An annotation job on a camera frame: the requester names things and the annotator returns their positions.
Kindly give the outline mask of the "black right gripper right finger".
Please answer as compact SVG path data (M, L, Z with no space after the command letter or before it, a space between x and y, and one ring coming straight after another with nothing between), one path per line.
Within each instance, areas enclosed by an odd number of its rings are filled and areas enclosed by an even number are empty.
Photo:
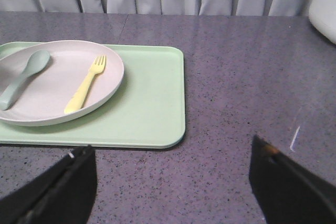
M257 135L249 182L267 223L335 223L335 186Z

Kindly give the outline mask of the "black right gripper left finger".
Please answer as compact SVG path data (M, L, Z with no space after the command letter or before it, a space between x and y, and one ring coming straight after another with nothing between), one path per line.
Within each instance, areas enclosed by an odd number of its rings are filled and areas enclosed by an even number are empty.
M87 223L96 192L95 149L77 147L1 199L1 223Z

